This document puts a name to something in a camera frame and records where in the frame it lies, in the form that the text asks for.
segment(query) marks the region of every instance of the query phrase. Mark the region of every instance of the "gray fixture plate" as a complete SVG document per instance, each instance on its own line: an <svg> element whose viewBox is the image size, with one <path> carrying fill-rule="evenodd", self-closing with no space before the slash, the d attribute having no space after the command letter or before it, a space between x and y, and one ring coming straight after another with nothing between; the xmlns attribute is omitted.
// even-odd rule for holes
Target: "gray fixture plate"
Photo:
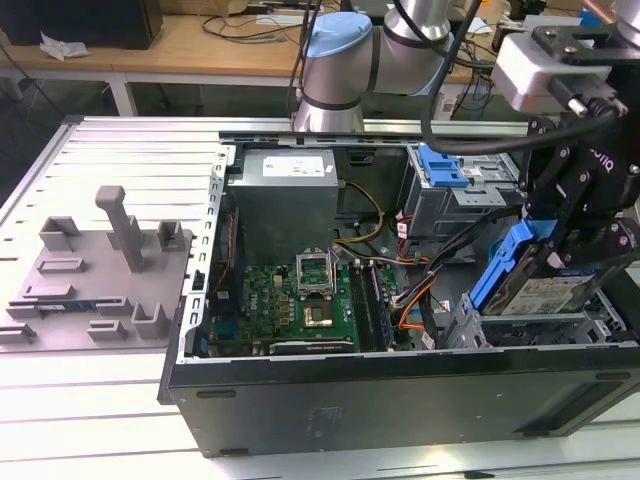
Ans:
<svg viewBox="0 0 640 480"><path fill-rule="evenodd" d="M182 282L193 237L184 230L185 248L182 251L162 252L155 231L142 230L141 251L145 268L131 273L122 251L112 248L107 231L84 231L80 236L67 237L73 251L50 252L43 248L31 272L27 275L16 300L26 300L23 294L29 286L54 286L71 284L75 291L72 299L100 297L127 297L131 308L140 303L148 317L154 314L160 303L173 321L180 300ZM43 261L53 259L82 258L86 264L83 272L47 273L38 271ZM98 312L61 313L52 311L42 318L12 319L7 315L0 327L26 323L37 335L32 342L0 344L0 353L36 351L82 351L96 349L133 349L164 347L168 343L169 329L157 338L142 339L131 322L131 313L101 316ZM90 322L121 322L127 330L125 339L94 341L87 333Z"/></svg>

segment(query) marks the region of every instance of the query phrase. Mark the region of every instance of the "computer case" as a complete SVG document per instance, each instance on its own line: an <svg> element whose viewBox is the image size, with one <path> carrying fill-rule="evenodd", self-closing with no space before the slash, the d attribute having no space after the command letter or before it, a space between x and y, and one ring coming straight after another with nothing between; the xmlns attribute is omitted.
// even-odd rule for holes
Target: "computer case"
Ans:
<svg viewBox="0 0 640 480"><path fill-rule="evenodd" d="M161 26L159 0L0 0L0 28L13 45L38 45L43 32L89 47L145 50Z"/></svg>
<svg viewBox="0 0 640 480"><path fill-rule="evenodd" d="M253 188L248 177L251 185L256 184L257 174L263 177L264 182L280 178L282 192L279 194L285 194L297 183L323 179L328 182L329 176L337 175L338 179L358 183L366 191L373 192L375 197L383 199L378 192L389 190L393 187L391 183L395 182L393 176L382 174L386 167L384 159L390 157L388 153L382 153L394 150L397 153L394 155L395 163L403 167L401 170L405 175L399 181L399 189L394 190L398 192L396 199L390 198L389 204L381 202L382 209L393 212L404 205L404 212L411 212L411 195L403 193L407 192L406 187L415 189L423 183L425 189L436 187L426 181L416 160L417 141L414 138L298 134L292 142L289 135L221 132L220 139L223 143L219 152L213 153L214 165L208 203L203 208L201 238L192 248L192 263L185 275L182 320L180 325L173 327L159 392L160 401L173 400L178 406L205 457L561 437L575 432L640 388L640 316L635 308L640 289L626 272L620 273L620 278L612 282L613 292L604 289L598 294L599 300L595 299L589 309L585 307L584 314L580 314L584 319L571 317L571 323L549 327L572 330L572 325L598 318L597 322L606 324L610 330L610 339L606 341L594 342L589 338L562 340L564 337L557 336L559 340L551 339L543 344L518 343L522 329L538 328L529 322L540 319L511 316L486 317L483 320L483 328L496 321L506 322L512 327L513 331L493 346L450 348L438 341L435 347L429 346L424 334L421 337L418 330L415 342L411 340L405 347L402 347L401 339L396 338L395 345L386 348L383 345L372 351L364 348L358 329L360 346L356 349L345 349L340 353L308 350L300 351L304 355L279 354L275 348L269 349L268 339L265 343L261 338L265 335L261 328L260 333L252 337L255 338L253 343L245 348L238 332L245 328L253 331L254 326L258 326L255 322L261 321L260 315L276 319L292 316L292 320L285 317L279 326L274 325L273 337L281 342L286 336L284 330L293 328L296 336L303 336L301 339L290 337L292 342L289 344L296 348L313 345L314 340L321 340L319 337L326 331L318 328L307 331L309 325L299 321L302 309L297 305L301 301L297 298L291 300L296 294L295 289L284 292L286 295L271 294L276 289L275 285L284 282L287 288L295 284L295 280L290 279L295 279L296 267L293 270L288 267L287 270L280 264L280 259L276 266L245 265L228 271L227 275L237 275L245 280L244 292L239 293L244 299L244 310L239 312L239 316L227 318L211 313L217 302L231 298L230 292L218 287L221 269L209 270L208 265L211 262L215 264L218 256L211 245L228 244L230 250L239 251L233 246L233 237L225 229L216 228L219 218L233 215L246 237L255 234L253 230L259 226L252 224L256 221L252 215L265 215L274 225L274 231L268 235L262 230L259 232L259 239L266 245L276 245L273 238L279 232L304 229L307 225L306 218L296 212L299 205L275 209L274 204L274 209L270 210L268 195L254 201L241 198L243 201L238 202L239 196L251 194L243 190ZM230 149L235 150L233 160L227 158ZM258 150L261 150L261 156L257 155ZM290 161L281 163L279 172L273 172L271 162L286 155ZM314 177L316 170L302 165L305 159L310 158L318 164L324 162L325 174L318 169L318 176ZM496 166L487 165L485 168L482 162L486 161L493 161ZM249 165L256 162L262 166L260 170ZM511 180L503 178L498 192L500 198L509 202L513 193L510 182L518 178L509 155L465 158L464 171L478 175L485 172L482 174L484 180L496 179L496 172L502 171L498 168L500 165L511 171ZM480 182L465 188L471 189L468 190L471 195L475 188L489 187L487 183ZM367 217L366 211L349 203L346 186L338 190L344 191L338 192L336 225L344 225L347 217ZM456 215L461 217L473 213L473 208L466 213L460 211L464 202L460 192L457 193ZM295 199L291 203L316 205L320 194L309 186L304 199ZM239 208L225 207L223 199ZM248 209L255 209L255 212L248 212ZM384 244L381 238L373 242L378 247ZM246 241L244 246L254 248ZM484 250L478 250L482 253L478 258L486 258ZM367 309L371 311L377 309L367 300L367 295L379 292L375 295L380 298L384 290L376 278L381 278L380 272L384 274L392 270L379 266L379 274L374 272L376 278L372 289L360 295L359 281L354 281L354 277L345 271L360 268L364 276L367 269L374 271L375 268L364 265L366 262L361 262L360 267L358 262L355 267L347 267L346 264L341 267L333 253L327 254L327 258L335 261L333 270L342 282L338 284L336 280L335 283L336 301L342 302L340 295L344 292L339 287L346 286L344 282L350 282L353 293L353 303L348 307L340 304L344 309L335 309L332 317L333 325L346 335L347 329L343 327L346 322L352 322L356 317L355 323L360 325L359 303L369 305ZM462 257L459 260L460 263L439 274L434 298L459 298L478 278L476 267L479 265L464 263ZM289 276L283 278L280 272L288 272ZM292 303L296 307L287 308L287 304ZM463 306L456 305L455 311L459 308L464 310ZM443 319L451 318L449 313L454 311L448 306L443 309L445 313L440 314L435 308L433 310L438 328L444 325ZM327 318L324 312L322 315L322 318ZM302 318L307 322L306 312ZM379 315L367 318L382 326L388 321L387 317L380 318ZM542 320L552 325L554 318ZM329 340L332 340L332 348L340 343L333 338L327 338L327 342Z"/></svg>

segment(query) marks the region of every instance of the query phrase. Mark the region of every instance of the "vertical post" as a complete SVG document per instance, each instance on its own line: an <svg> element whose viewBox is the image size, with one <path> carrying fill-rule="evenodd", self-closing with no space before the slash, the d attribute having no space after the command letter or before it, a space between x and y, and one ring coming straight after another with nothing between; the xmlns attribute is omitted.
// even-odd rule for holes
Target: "vertical post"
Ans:
<svg viewBox="0 0 640 480"><path fill-rule="evenodd" d="M135 232L129 224L127 212L122 205L123 200L124 188L120 186L103 185L96 194L96 205L107 213L129 270L132 273L141 272L144 267L144 257L138 248Z"/></svg>

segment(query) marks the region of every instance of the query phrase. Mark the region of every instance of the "label sticker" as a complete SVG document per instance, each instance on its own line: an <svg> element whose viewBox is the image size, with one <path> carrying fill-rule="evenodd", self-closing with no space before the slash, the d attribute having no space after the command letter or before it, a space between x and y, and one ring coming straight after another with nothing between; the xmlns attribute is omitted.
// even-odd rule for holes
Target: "label sticker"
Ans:
<svg viewBox="0 0 640 480"><path fill-rule="evenodd" d="M422 344L427 350L433 350L433 347L436 346L435 340L431 338L431 335L429 335L426 331L422 332Z"/></svg>
<svg viewBox="0 0 640 480"><path fill-rule="evenodd" d="M38 305L40 310L66 310L64 305Z"/></svg>
<svg viewBox="0 0 640 480"><path fill-rule="evenodd" d="M399 223L398 224L398 238L407 239L407 224Z"/></svg>
<svg viewBox="0 0 640 480"><path fill-rule="evenodd" d="M262 162L265 177L324 177L322 157L266 157Z"/></svg>
<svg viewBox="0 0 640 480"><path fill-rule="evenodd" d="M481 177L482 176L482 172L477 167L464 167L462 169L462 173L466 177Z"/></svg>
<svg viewBox="0 0 640 480"><path fill-rule="evenodd" d="M558 313L593 275L530 278L502 314Z"/></svg>
<svg viewBox="0 0 640 480"><path fill-rule="evenodd" d="M451 304L449 303L449 300L443 300L441 302L438 302L437 300L434 299L434 301L438 305L440 305L440 307L434 309L433 313L451 313Z"/></svg>

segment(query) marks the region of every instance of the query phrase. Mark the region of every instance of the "black computer case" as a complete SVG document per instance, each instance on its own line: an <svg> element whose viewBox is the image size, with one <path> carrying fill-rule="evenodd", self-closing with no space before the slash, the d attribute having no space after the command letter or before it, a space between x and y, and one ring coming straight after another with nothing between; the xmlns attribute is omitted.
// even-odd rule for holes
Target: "black computer case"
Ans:
<svg viewBox="0 0 640 480"><path fill-rule="evenodd" d="M161 26L159 0L0 0L0 28L13 45L39 45L42 31L89 47L144 50Z"/></svg>

